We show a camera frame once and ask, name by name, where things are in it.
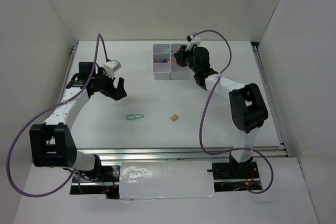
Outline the green translucent highlighter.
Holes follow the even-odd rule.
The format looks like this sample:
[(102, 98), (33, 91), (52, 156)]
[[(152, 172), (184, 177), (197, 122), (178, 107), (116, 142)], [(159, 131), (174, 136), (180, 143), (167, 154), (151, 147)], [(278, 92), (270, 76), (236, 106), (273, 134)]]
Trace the green translucent highlighter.
[(126, 118), (126, 120), (142, 119), (142, 118), (144, 118), (144, 114), (141, 114), (141, 113), (127, 114), (125, 118)]

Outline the blue highlighter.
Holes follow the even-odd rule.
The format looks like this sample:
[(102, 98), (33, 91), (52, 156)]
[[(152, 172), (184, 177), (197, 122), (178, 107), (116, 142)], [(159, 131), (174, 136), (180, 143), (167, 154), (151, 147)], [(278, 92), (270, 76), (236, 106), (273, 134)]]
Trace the blue highlighter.
[(165, 48), (164, 50), (162, 50), (162, 52), (164, 54), (169, 54), (170, 53), (170, 48)]

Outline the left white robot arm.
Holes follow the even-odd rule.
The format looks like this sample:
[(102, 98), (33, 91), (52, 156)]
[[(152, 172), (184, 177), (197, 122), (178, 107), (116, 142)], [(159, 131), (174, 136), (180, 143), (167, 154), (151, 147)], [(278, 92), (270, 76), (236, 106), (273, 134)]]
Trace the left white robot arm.
[(61, 167), (82, 171), (91, 181), (103, 177), (103, 167), (98, 155), (77, 150), (71, 135), (72, 126), (81, 109), (92, 95), (101, 93), (115, 101), (127, 96), (124, 79), (115, 86), (114, 74), (121, 68), (117, 60), (103, 66), (93, 62), (80, 62), (79, 71), (66, 85), (61, 105), (42, 123), (29, 130), (33, 163), (36, 167)]

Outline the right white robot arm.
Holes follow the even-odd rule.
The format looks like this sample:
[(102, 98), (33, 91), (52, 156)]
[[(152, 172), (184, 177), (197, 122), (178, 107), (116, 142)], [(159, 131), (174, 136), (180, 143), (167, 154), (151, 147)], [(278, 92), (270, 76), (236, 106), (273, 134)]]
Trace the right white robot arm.
[(229, 172), (235, 178), (242, 177), (253, 161), (253, 148), (258, 129), (268, 119), (268, 110), (259, 86), (255, 83), (242, 84), (222, 77), (219, 72), (211, 68), (209, 52), (204, 47), (182, 45), (174, 53), (174, 58), (178, 66), (191, 69), (199, 87), (210, 91), (199, 125), (199, 142), (206, 154), (221, 154), (220, 151), (208, 151), (203, 145), (203, 126), (211, 97), (217, 93), (229, 101), (233, 124), (240, 131), (237, 146), (229, 151)]

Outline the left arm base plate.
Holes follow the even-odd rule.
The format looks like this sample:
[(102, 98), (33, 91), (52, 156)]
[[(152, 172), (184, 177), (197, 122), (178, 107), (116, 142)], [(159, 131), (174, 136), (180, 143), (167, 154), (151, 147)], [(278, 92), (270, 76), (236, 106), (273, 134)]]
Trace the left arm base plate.
[(120, 165), (101, 166), (99, 171), (78, 171), (73, 174), (71, 195), (102, 195), (119, 199)]

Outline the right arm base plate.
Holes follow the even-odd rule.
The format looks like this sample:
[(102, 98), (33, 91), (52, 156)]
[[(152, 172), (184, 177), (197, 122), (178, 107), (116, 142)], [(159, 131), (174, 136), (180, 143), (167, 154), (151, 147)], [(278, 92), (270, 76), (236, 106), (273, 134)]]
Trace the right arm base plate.
[(207, 170), (213, 174), (215, 192), (262, 190), (256, 162), (239, 172), (234, 172), (229, 163), (213, 163)]

